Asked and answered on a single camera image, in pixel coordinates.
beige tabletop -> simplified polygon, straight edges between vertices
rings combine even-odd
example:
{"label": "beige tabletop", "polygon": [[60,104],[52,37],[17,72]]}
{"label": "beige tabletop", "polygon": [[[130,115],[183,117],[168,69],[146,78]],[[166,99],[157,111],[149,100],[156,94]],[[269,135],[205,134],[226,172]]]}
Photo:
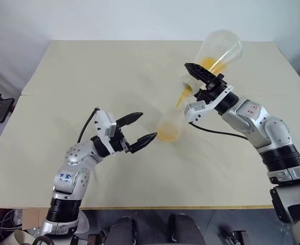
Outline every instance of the beige tabletop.
{"label": "beige tabletop", "polygon": [[[94,107],[116,118],[128,141],[155,131],[178,98],[199,41],[52,41],[0,138],[0,207],[48,207],[55,172]],[[273,42],[244,42],[225,72],[234,93],[288,124],[300,152],[300,78]],[[200,126],[235,132],[216,112]],[[83,139],[94,136],[88,127]],[[98,164],[82,208],[271,207],[264,164],[246,141],[185,124],[175,143],[155,139]]]}

